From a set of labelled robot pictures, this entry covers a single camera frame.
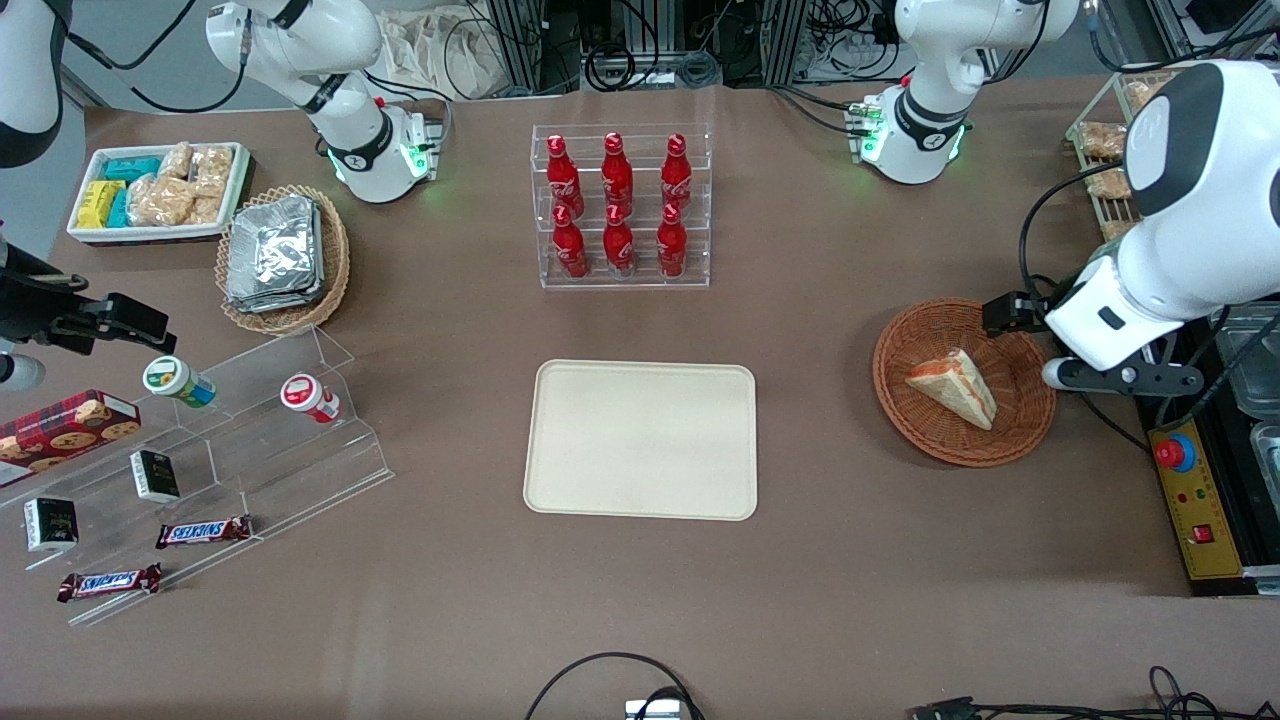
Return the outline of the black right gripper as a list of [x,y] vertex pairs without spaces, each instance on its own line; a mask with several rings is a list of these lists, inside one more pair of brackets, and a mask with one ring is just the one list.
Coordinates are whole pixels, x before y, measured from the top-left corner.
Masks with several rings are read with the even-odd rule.
[[35,342],[90,354],[97,340],[132,343],[173,355],[178,337],[169,315],[124,293],[106,296],[106,328],[81,296],[90,283],[13,245],[1,246],[1,336],[15,345]]

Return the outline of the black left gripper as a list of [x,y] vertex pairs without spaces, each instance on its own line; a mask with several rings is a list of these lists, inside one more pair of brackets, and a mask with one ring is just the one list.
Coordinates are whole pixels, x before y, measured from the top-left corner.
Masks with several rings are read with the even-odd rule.
[[983,332],[987,337],[1000,337],[1009,332],[1048,332],[1046,310],[1046,299],[1027,291],[1014,291],[983,305]]

